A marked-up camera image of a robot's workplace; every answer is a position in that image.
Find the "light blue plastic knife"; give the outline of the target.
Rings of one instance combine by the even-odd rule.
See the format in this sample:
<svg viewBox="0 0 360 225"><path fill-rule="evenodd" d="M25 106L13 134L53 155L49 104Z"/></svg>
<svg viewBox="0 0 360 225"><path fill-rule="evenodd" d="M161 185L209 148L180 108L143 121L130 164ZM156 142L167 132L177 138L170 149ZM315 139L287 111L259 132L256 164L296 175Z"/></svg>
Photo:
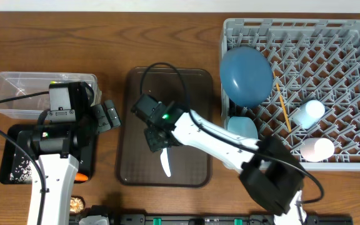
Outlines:
<svg viewBox="0 0 360 225"><path fill-rule="evenodd" d="M160 160L161 160L161 166L162 169L165 173L165 175L167 177L171 177L171 168L170 168L170 164L169 164L169 156L168 156L168 148L163 148L161 155L160 155Z"/></svg>

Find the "orange carrot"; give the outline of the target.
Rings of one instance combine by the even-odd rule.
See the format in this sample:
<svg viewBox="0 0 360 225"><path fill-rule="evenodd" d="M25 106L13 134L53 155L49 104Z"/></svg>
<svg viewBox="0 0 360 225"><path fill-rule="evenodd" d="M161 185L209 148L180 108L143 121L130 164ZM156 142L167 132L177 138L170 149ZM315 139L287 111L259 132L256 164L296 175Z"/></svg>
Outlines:
<svg viewBox="0 0 360 225"><path fill-rule="evenodd" d="M75 180L76 182L83 183L83 182L86 182L88 179L89 179L89 178L88 178L87 175L78 172L78 173L76 174L74 180Z"/></svg>

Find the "light blue bowl with rice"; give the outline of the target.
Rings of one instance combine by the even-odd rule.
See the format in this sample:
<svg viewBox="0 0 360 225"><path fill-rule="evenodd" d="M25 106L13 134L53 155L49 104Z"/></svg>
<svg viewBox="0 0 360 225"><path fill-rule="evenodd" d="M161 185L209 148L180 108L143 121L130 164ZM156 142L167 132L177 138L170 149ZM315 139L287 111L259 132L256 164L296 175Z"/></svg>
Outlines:
<svg viewBox="0 0 360 225"><path fill-rule="evenodd" d="M256 125L253 120L248 117L231 117L227 123L227 130L246 138L258 139Z"/></svg>

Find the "brown food scrap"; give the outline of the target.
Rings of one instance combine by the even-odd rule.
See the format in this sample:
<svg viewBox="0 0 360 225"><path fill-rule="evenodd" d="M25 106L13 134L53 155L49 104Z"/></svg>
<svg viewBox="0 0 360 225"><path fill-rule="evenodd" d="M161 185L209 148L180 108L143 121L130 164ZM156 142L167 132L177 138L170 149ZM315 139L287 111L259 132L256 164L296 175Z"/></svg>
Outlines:
<svg viewBox="0 0 360 225"><path fill-rule="evenodd" d="M85 203L81 197L71 197L70 209L71 214L81 213L85 209Z"/></svg>

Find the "dark blue plate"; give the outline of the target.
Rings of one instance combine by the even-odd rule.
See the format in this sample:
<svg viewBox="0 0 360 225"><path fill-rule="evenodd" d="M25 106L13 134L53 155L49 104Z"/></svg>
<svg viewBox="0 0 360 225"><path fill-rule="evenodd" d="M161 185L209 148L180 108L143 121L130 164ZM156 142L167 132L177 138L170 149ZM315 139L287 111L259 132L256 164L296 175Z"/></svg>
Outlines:
<svg viewBox="0 0 360 225"><path fill-rule="evenodd" d="M268 60L252 47L235 47L222 57L219 74L222 88L238 106L255 108L273 88L273 72Z"/></svg>

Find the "wooden chopstick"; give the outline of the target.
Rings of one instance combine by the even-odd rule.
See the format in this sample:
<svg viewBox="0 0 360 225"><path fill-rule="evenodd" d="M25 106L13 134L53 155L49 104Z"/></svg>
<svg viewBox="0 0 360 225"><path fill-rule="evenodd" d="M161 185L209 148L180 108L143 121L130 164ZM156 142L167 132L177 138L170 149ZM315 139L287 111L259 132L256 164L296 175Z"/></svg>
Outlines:
<svg viewBox="0 0 360 225"><path fill-rule="evenodd" d="M279 101L281 103L282 112L283 112L283 115L284 115L284 118L285 118L287 130L290 133L292 131L292 129L291 129L291 125L290 125L290 122L289 122L289 117L288 117L288 114L287 114L287 111L286 111L286 107L285 107L285 104L284 104L283 95L281 94L279 84L275 83L275 86L276 86L277 92L279 93Z"/></svg>

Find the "light blue cup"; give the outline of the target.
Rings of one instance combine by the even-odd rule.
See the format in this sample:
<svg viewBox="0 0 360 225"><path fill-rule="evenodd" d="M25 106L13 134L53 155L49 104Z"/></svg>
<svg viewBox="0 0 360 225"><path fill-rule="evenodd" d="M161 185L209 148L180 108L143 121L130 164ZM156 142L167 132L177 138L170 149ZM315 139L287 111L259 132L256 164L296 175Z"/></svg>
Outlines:
<svg viewBox="0 0 360 225"><path fill-rule="evenodd" d="M310 100L303 104L292 120L303 129L309 129L315 125L325 113L324 104L318 100Z"/></svg>

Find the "pink cup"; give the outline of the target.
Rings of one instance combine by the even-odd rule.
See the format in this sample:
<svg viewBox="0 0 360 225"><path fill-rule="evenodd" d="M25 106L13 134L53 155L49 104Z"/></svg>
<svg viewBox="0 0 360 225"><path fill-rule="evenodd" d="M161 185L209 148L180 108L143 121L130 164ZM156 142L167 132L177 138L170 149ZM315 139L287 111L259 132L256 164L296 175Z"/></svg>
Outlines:
<svg viewBox="0 0 360 225"><path fill-rule="evenodd" d="M301 156L309 162L319 162L331 157L335 146L330 139L317 137L304 140L300 148Z"/></svg>

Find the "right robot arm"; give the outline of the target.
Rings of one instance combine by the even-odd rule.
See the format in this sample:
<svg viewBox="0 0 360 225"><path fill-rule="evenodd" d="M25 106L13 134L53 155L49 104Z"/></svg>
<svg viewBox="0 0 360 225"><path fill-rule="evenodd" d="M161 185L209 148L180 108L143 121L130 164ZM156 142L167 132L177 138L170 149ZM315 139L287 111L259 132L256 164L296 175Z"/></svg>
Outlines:
<svg viewBox="0 0 360 225"><path fill-rule="evenodd" d="M302 209L303 168L282 142L272 136L260 141L233 134L172 102L165 106L143 94L131 108L146 123L152 152L191 146L222 161L239 174L250 197L273 213L275 224L305 224Z"/></svg>

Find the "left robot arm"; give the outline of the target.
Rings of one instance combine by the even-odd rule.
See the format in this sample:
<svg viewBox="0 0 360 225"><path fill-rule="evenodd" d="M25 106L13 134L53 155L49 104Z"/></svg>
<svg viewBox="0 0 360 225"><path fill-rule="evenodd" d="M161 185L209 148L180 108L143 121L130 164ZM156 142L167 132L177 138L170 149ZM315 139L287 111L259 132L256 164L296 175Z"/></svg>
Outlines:
<svg viewBox="0 0 360 225"><path fill-rule="evenodd" d="M48 94L50 108L16 141L32 161L28 224L68 224L82 151L93 151L97 135L121 125L114 103L94 104L84 81L51 83Z"/></svg>

